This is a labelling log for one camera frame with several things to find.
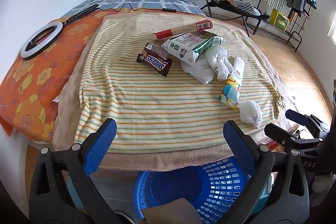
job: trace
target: yellow crate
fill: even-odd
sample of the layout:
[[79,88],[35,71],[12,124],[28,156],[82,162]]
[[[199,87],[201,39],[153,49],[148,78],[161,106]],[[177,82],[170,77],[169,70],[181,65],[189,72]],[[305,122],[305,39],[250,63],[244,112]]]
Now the yellow crate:
[[270,21],[269,23],[273,25],[274,27],[285,31],[287,28],[287,25],[289,23],[289,19],[284,16],[283,13],[279,12],[278,10],[273,9],[270,15]]

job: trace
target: black metal rack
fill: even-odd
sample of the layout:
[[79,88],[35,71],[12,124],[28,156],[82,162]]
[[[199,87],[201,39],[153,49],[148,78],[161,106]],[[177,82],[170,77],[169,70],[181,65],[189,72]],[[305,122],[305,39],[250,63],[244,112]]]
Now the black metal rack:
[[[282,37],[280,37],[280,36],[278,36],[278,35],[276,35],[276,34],[274,34],[274,33],[271,33],[270,31],[267,31],[267,30],[265,30],[265,29],[260,28],[260,27],[259,27],[260,22],[258,22],[258,24],[257,24],[256,26],[253,26],[253,25],[247,23],[247,19],[248,19],[248,17],[245,18],[245,21],[246,21],[246,24],[253,30],[253,34],[255,34],[256,32],[258,32],[258,33],[261,33],[261,34],[266,35],[266,36],[268,36],[268,37],[271,37],[271,38],[273,38],[273,39],[276,39],[277,41],[279,41],[279,42],[281,42],[281,43],[284,43],[284,44],[286,44],[286,45],[292,47],[293,49],[295,49],[295,52],[296,52],[297,49],[299,48],[299,46],[300,46],[301,43],[302,43],[302,36],[300,35],[300,32],[301,32],[302,30],[305,30],[305,29],[303,28],[303,26],[304,26],[304,24],[305,24],[305,22],[306,22],[306,20],[307,20],[307,17],[305,17],[305,19],[304,19],[304,21],[303,21],[303,24],[302,24],[302,25],[299,25],[299,24],[297,23],[298,18],[299,18],[299,15],[297,14],[297,15],[296,15],[296,18],[295,18],[295,21],[294,21],[294,23],[293,23],[293,26],[292,26],[292,28],[291,28],[290,31],[287,31],[287,30],[282,31],[282,30],[280,30],[280,29],[274,27],[273,25],[269,24],[268,22],[266,22],[266,21],[262,21],[264,24],[273,27],[275,30],[279,31],[280,33],[283,33],[283,34],[287,35],[287,36],[288,36],[288,39],[287,39],[287,40],[285,40],[284,38],[282,38]],[[295,25],[297,25],[297,26],[300,27],[300,30],[299,30],[299,31],[293,31],[293,28],[294,28]],[[298,42],[297,47],[295,47],[295,46],[290,42],[291,38]]]

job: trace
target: ring light stand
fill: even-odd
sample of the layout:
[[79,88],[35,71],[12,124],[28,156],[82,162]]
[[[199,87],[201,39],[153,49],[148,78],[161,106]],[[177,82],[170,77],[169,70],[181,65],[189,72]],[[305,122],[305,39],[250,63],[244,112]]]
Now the ring light stand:
[[43,52],[46,48],[48,48],[59,37],[65,25],[68,25],[74,22],[75,20],[82,18],[83,16],[89,15],[91,12],[97,10],[98,8],[99,4],[95,4],[71,16],[65,22],[55,21],[45,25],[44,27],[36,31],[24,43],[24,45],[21,48],[21,57],[24,60],[34,58],[35,56]]

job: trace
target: colorful packaging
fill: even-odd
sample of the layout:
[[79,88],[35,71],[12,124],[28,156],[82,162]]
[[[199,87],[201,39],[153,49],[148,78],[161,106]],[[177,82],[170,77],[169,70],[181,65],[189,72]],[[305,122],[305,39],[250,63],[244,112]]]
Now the colorful packaging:
[[207,31],[181,34],[168,39],[162,44],[170,54],[194,66],[197,58],[208,48],[218,46],[226,40],[216,34]]
[[239,56],[235,56],[233,72],[225,80],[225,86],[218,100],[236,109],[239,101],[240,87],[242,85],[245,62]]
[[152,38],[155,40],[158,40],[158,39],[172,37],[174,35],[179,35],[179,34],[183,34],[187,32],[203,31],[203,30],[211,29],[211,28],[212,28],[212,22],[206,19],[206,20],[202,20],[196,23],[171,28],[171,29],[164,30],[161,32],[156,32],[152,34]]
[[168,52],[155,44],[147,43],[141,54],[138,54],[136,61],[150,65],[159,74],[167,77],[171,67],[171,58],[167,58]]

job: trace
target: blue clamp handle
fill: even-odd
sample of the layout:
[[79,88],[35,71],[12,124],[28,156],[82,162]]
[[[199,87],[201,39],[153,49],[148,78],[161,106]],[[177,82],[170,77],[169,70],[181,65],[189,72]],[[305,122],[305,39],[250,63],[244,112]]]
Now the blue clamp handle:
[[245,135],[234,121],[227,121],[224,124],[223,135],[242,171],[254,175],[259,160],[256,143],[250,136]]
[[91,133],[83,142],[84,171],[87,176],[96,172],[117,133],[115,120],[107,118],[96,133]]

